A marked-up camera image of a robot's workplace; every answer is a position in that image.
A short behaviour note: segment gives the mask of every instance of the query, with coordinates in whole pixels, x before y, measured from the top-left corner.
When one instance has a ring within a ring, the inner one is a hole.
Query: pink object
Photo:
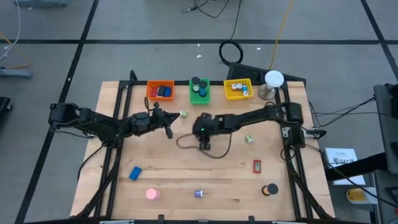
[[[160,198],[160,192],[155,189],[148,189],[147,190],[147,198],[149,200],[157,200]]]

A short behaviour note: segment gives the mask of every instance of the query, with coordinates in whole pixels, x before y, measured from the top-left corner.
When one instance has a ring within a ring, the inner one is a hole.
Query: green object
[[[246,143],[248,143],[248,144],[253,144],[254,139],[253,139],[253,137],[252,137],[250,134],[248,134],[248,135],[246,135],[246,136],[244,137],[244,141],[245,141]]]
[[[187,118],[188,113],[186,111],[180,111],[180,116],[181,116],[181,118]]]
[[[201,97],[199,93],[192,91],[192,82],[189,80],[189,102],[193,105],[207,105],[210,103],[210,81],[208,78],[201,78],[200,81],[207,82],[206,86],[206,96]]]

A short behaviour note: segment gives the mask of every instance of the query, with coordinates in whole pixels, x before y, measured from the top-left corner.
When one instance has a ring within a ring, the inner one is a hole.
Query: wooden tabletop
[[[290,100],[302,105],[304,126],[312,127],[303,83],[290,82],[288,85]],[[103,83],[97,112],[112,116],[117,88],[118,82]],[[189,103],[188,88],[177,85],[173,101],[159,102],[160,107],[168,112],[188,112],[188,118],[178,118],[171,125],[173,139],[167,139],[164,129],[158,129],[124,140],[112,218],[153,220],[163,214],[167,220],[247,220],[250,215],[254,215],[256,220],[294,220],[286,163],[280,158],[283,145],[279,124],[262,122],[241,128],[233,133],[230,152],[222,159],[209,158],[196,149],[180,149],[175,143],[179,136],[192,132],[192,124],[202,112],[241,114],[262,108],[266,102],[257,94],[249,100],[228,101],[224,87],[212,85],[211,103],[195,106]],[[146,110],[145,95],[145,85],[133,86],[129,114]],[[244,142],[247,134],[254,138],[254,144]],[[212,137],[210,153],[216,156],[223,154],[228,140],[229,135]],[[306,142],[318,147],[316,140],[306,139]],[[184,146],[198,145],[194,137],[182,139],[180,143]],[[97,139],[89,140],[85,157],[99,146]],[[309,190],[326,212],[334,216],[319,152],[309,147],[301,152]],[[105,150],[102,150],[83,168],[71,215],[80,212],[98,189],[104,155]],[[252,171],[255,159],[262,161],[261,174]],[[137,181],[132,181],[129,174],[135,166],[142,172]],[[279,193],[266,197],[261,188],[270,183],[278,186]],[[159,190],[159,200],[146,199],[145,192],[149,188]],[[297,189],[301,215],[305,217],[302,194]],[[206,195],[195,198],[194,190],[203,190]],[[105,213],[107,201],[108,192],[104,195],[101,214]]]

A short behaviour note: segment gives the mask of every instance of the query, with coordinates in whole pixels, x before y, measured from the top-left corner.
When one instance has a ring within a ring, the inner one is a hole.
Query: blue block
[[[136,181],[138,178],[139,173],[141,173],[141,168],[140,167],[135,167],[132,171],[131,174],[129,176],[130,179]]]
[[[172,88],[171,87],[165,87],[164,88],[164,97],[170,97],[172,96]]]

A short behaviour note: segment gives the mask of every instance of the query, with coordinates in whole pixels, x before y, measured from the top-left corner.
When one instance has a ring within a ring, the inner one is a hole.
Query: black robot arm
[[[171,139],[173,132],[170,125],[180,116],[179,113],[162,110],[158,102],[154,103],[152,110],[132,114],[126,119],[114,119],[88,108],[79,108],[73,103],[53,103],[50,109],[49,124],[52,130],[77,128],[85,135],[98,136],[99,140],[108,147],[117,147],[123,139],[119,136],[141,136],[158,128],[165,128],[167,137]]]
[[[210,149],[210,137],[218,134],[231,134],[241,127],[263,121],[275,121],[285,127],[290,127],[292,142],[296,146],[305,147],[303,131],[303,116],[298,103],[282,103],[266,105],[265,107],[247,113],[219,114],[212,118],[211,114],[202,113],[192,127],[192,133],[200,142],[200,149]]]

